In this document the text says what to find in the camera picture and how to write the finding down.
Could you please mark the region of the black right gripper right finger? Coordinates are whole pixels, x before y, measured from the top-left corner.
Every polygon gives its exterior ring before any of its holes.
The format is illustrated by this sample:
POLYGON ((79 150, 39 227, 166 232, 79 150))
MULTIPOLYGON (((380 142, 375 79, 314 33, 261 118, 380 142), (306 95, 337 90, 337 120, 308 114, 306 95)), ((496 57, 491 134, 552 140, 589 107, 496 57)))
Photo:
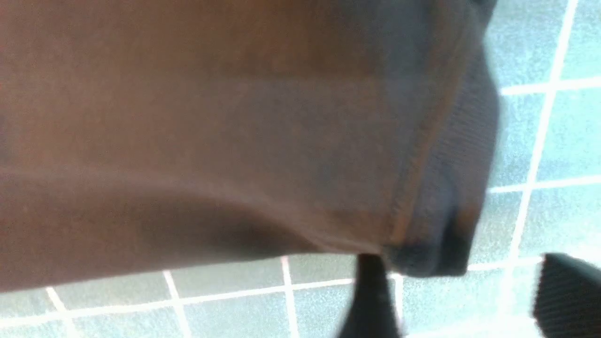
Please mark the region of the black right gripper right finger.
POLYGON ((545 254, 533 316, 545 338, 599 338, 600 269, 568 254, 545 254))

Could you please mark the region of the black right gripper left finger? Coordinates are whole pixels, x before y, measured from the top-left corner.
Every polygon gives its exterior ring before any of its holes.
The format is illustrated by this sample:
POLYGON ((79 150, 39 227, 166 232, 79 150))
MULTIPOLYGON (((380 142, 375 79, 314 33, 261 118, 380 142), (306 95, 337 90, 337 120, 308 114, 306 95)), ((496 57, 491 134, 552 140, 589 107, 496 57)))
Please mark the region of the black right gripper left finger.
POLYGON ((339 338, 401 338, 384 262, 378 255, 360 254, 353 300, 339 338))

